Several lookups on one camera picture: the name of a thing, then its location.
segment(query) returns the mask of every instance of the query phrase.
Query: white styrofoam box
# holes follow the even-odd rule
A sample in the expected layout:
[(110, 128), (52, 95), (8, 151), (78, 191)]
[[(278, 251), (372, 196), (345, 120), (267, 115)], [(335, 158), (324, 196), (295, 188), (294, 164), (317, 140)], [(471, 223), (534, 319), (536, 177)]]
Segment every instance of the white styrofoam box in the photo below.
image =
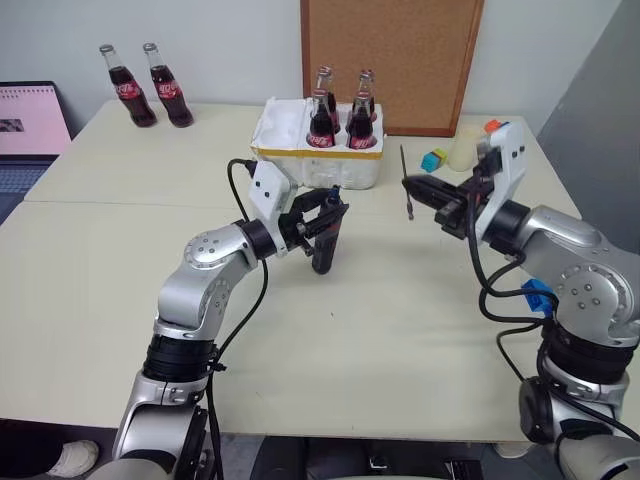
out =
[(382, 107), (376, 104), (377, 118), (373, 122), (376, 144), (362, 150), (346, 146), (345, 126), (350, 104), (338, 104), (340, 132), (336, 145), (316, 148), (307, 142), (313, 103), (311, 99), (267, 100), (258, 120), (252, 150), (260, 158), (282, 166), (300, 185), (361, 190), (372, 187), (378, 179), (382, 161), (383, 129)]

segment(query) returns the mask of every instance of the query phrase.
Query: black cable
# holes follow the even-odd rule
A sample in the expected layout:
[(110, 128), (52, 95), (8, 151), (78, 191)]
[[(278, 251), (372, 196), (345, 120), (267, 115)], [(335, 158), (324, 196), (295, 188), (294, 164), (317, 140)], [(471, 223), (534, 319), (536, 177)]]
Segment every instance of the black cable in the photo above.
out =
[(544, 295), (551, 299), (554, 310), (558, 306), (558, 297), (556, 297), (553, 293), (548, 292), (546, 290), (538, 290), (534, 288), (520, 288), (517, 290), (495, 290), (488, 282), (486, 276), (484, 275), (484, 271), (482, 270), (482, 263), (480, 262), (480, 254), (478, 253), (478, 239), (476, 237), (476, 201), (477, 189), (472, 187), (471, 193), (469, 195), (468, 208), (467, 208), (467, 224), (466, 224), (466, 235), (469, 239), (469, 253), (471, 255), (471, 263), (473, 265), (473, 271), (480, 282), (480, 285), (487, 291), (487, 293), (493, 297), (505, 298), (505, 297), (516, 297), (518, 295)]
[(624, 423), (619, 422), (618, 420), (616, 420), (615, 418), (611, 418), (606, 416), (603, 413), (598, 412), (597, 410), (594, 410), (592, 408), (587, 407), (586, 405), (583, 405), (582, 403), (578, 402), (577, 400), (575, 400), (571, 395), (569, 395), (566, 392), (563, 392), (562, 390), (559, 390), (557, 387), (555, 387), (547, 378), (547, 375), (542, 367), (542, 360), (543, 358), (546, 356), (546, 350), (547, 350), (547, 346), (548, 346), (549, 341), (547, 339), (545, 339), (542, 342), (542, 345), (540, 345), (540, 349), (538, 350), (538, 355), (536, 358), (536, 368), (538, 370), (538, 376), (540, 377), (540, 379), (542, 380), (543, 383), (545, 383), (545, 385), (547, 386), (547, 390), (549, 391), (549, 393), (551, 395), (553, 395), (554, 397), (556, 397), (558, 400), (561, 400), (569, 405), (571, 405), (573, 408), (575, 408), (576, 410), (580, 410), (582, 413), (589, 415), (597, 420), (600, 420), (603, 423), (606, 423), (607, 425), (620, 430), (622, 433), (624, 433), (625, 435), (627, 435), (629, 438), (631, 438), (632, 440), (635, 440), (636, 442), (640, 442), (640, 435), (638, 435), (634, 430), (632, 430), (631, 428), (627, 427)]
[(498, 350), (500, 350), (500, 353), (502, 354), (502, 357), (504, 358), (504, 360), (507, 362), (507, 365), (511, 367), (511, 370), (513, 370), (513, 373), (516, 374), (516, 377), (518, 377), (518, 379), (521, 382), (524, 382), (524, 377), (520, 373), (520, 370), (518, 370), (518, 367), (516, 367), (516, 364), (513, 362), (513, 360), (511, 360), (511, 357), (509, 357), (509, 354), (507, 354), (506, 350), (504, 349), (504, 346), (502, 345), (502, 339), (508, 335), (516, 335), (518, 333), (530, 332), (532, 330), (535, 330), (536, 328), (539, 328), (540, 326), (541, 325), (539, 323), (534, 323), (526, 327), (513, 328), (511, 330), (504, 330), (500, 332), (498, 335), (496, 335), (496, 344), (498, 345)]
[(245, 222), (249, 221), (249, 216), (247, 215), (247, 211), (244, 209), (244, 205), (242, 205), (242, 200), (240, 200), (240, 196), (238, 195), (238, 190), (236, 189), (236, 183), (233, 181), (233, 166), (234, 165), (244, 165), (247, 166), (247, 163), (250, 160), (243, 160), (241, 158), (234, 158), (229, 160), (227, 163), (227, 179), (229, 180), (229, 186), (231, 187), (231, 193), (233, 193), (233, 198), (236, 199), (236, 203), (238, 204), (238, 208), (240, 209), (240, 213), (242, 213), (242, 218), (244, 218)]
[(213, 468), (211, 470), (210, 479), (224, 480), (224, 471), (222, 468), (220, 425), (216, 415), (216, 408), (213, 404), (213, 373), (209, 375), (207, 381), (207, 408), (209, 409), (209, 431), (211, 433), (211, 445), (213, 446)]
[[(247, 211), (242, 204), (242, 200), (240, 200), (240, 196), (238, 195), (238, 190), (236, 188), (236, 184), (233, 180), (233, 166), (234, 165), (244, 165), (248, 170), (253, 172), (250, 169), (250, 165), (253, 162), (251, 160), (242, 160), (239, 158), (234, 158), (230, 160), (227, 164), (227, 178), (229, 180), (229, 187), (231, 188), (231, 193), (233, 193), (233, 198), (235, 198), (236, 203), (238, 204), (238, 208), (242, 213), (242, 218), (248, 222), (249, 216), (247, 215)], [(214, 454), (214, 464), (213, 469), (211, 471), (211, 476), (209, 477), (211, 480), (217, 477), (217, 480), (224, 480), (224, 471), (222, 468), (222, 452), (221, 452), (221, 439), (220, 439), (220, 425), (218, 423), (218, 417), (216, 415), (215, 405), (213, 403), (213, 374), (223, 369), (220, 364), (220, 359), (222, 358), (222, 354), (229, 348), (229, 345), (233, 341), (234, 338), (240, 333), (240, 330), (244, 328), (247, 322), (251, 319), (256, 310), (260, 307), (262, 300), (264, 299), (265, 294), (267, 293), (267, 286), (269, 285), (269, 269), (267, 268), (267, 262), (262, 259), (260, 260), (262, 263), (262, 288), (260, 289), (260, 294), (256, 299), (255, 303), (249, 310), (249, 312), (244, 316), (244, 318), (238, 323), (236, 328), (229, 334), (226, 340), (222, 343), (222, 346), (217, 350), (215, 363), (212, 365), (211, 373), (209, 374), (209, 379), (207, 381), (206, 387), (206, 395), (207, 395), (207, 408), (209, 409), (209, 430), (211, 432), (211, 443), (213, 445), (213, 454)]]
[[(519, 267), (520, 265), (522, 265), (524, 263), (526, 259), (526, 255), (522, 252), (518, 253), (516, 255), (516, 259), (514, 261), (512, 261), (511, 263), (508, 263), (507, 265), (505, 265), (502, 268), (499, 268), (498, 270), (496, 270), (488, 279), (487, 279), (487, 284), (489, 286), (493, 286), (493, 284), (498, 281), (498, 279), (500, 277), (502, 277), (503, 275), (506, 275), (507, 273), (509, 273), (511, 270)], [(478, 306), (480, 307), (480, 312), (489, 320), (492, 320), (494, 322), (499, 322), (499, 323), (537, 323), (540, 324), (541, 322), (544, 321), (544, 319), (541, 318), (536, 318), (536, 317), (504, 317), (504, 316), (500, 316), (500, 315), (495, 315), (493, 313), (491, 313), (488, 308), (487, 308), (487, 290), (483, 287), (480, 290), (480, 295), (478, 295)]]

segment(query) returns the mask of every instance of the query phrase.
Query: yellow tape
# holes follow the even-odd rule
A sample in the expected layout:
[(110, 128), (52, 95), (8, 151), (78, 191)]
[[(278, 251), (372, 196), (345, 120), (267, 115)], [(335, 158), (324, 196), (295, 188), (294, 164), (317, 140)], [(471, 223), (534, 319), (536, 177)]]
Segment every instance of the yellow tape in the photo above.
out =
[(355, 159), (355, 160), (380, 160), (382, 152), (323, 152), (321, 150), (272, 150), (267, 148), (251, 147), (251, 149), (267, 157), (314, 157), (314, 158), (335, 158), (335, 159)]

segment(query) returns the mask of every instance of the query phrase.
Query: white wall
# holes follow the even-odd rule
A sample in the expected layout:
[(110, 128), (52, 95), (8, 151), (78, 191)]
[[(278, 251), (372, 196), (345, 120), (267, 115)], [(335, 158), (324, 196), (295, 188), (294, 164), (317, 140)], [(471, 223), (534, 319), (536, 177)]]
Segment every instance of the white wall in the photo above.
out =
[(485, 0), (462, 104), (523, 115), (538, 134), (620, 0)]
[[(463, 110), (542, 127), (620, 0), (486, 0)], [(0, 81), (53, 80), (84, 125), (114, 93), (113, 43), (154, 97), (158, 43), (189, 100), (260, 104), (302, 93), (299, 0), (2, 0)]]

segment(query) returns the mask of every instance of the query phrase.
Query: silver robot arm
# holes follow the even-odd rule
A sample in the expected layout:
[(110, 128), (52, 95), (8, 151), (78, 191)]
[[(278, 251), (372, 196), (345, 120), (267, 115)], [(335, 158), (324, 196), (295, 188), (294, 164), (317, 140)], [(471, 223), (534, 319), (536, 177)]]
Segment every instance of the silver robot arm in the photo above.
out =
[[(198, 403), (219, 365), (215, 340), (233, 288), (260, 260), (297, 246), (314, 256), (314, 269), (318, 259), (331, 267), (348, 208), (337, 187), (296, 197), (295, 181), (275, 164), (236, 163), (252, 172), (249, 198), (257, 218), (201, 233), (186, 245), (160, 290), (147, 358), (114, 443), (115, 461), (92, 480), (202, 478), (211, 462), (204, 450), (207, 411)], [(303, 214), (316, 207), (318, 216), (305, 222)], [(314, 237), (315, 248), (306, 241)]]
[[(620, 426), (626, 367), (640, 339), (640, 257), (581, 220), (513, 202), (524, 155), (521, 127), (508, 124), (478, 145), (479, 164), (463, 184), (419, 175), (403, 185), (437, 210), (445, 232), (460, 239), (475, 232), (495, 250), (524, 257), (521, 267), (558, 298), (543, 331), (539, 376), (520, 388), (523, 433), (555, 446), (568, 479), (640, 478), (637, 435), (612, 426)], [(479, 211), (472, 226), (470, 208)]]

